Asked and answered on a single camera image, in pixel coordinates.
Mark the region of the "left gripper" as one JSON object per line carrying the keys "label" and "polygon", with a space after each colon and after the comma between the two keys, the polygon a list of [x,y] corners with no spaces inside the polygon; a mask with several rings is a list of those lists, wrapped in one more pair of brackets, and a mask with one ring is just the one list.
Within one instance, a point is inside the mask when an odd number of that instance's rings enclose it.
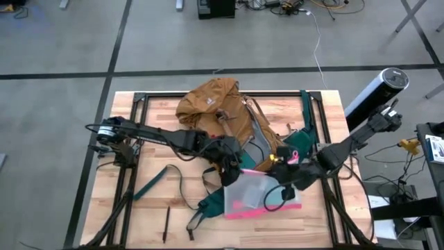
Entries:
{"label": "left gripper", "polygon": [[241,145],[235,137],[223,135],[209,139],[207,159],[224,168],[220,172],[222,186],[229,186],[239,178],[241,153]]}

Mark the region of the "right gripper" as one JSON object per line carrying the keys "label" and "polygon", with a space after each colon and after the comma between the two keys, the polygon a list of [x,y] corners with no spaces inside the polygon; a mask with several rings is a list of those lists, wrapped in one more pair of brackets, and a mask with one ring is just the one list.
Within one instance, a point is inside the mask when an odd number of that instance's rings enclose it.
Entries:
{"label": "right gripper", "polygon": [[306,162],[289,167],[287,162],[290,157],[291,149],[287,146],[278,146],[276,152],[269,155],[271,160],[270,172],[282,172],[288,170],[288,168],[291,172],[290,174],[275,173],[273,175],[273,178],[278,182],[273,191],[279,191],[284,201],[295,197],[292,185],[297,190],[303,191],[325,175],[324,169],[317,162]]}

